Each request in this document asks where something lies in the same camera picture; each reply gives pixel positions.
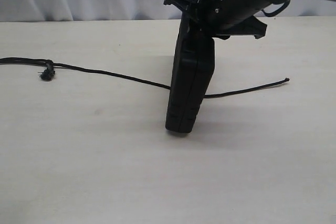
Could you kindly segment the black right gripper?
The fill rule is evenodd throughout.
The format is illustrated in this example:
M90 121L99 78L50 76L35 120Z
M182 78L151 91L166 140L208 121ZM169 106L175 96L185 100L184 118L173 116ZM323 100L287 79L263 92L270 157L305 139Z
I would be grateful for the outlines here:
M266 35L267 24L254 15L263 9L263 0L164 0L184 16L202 25L213 38L227 40L231 36Z

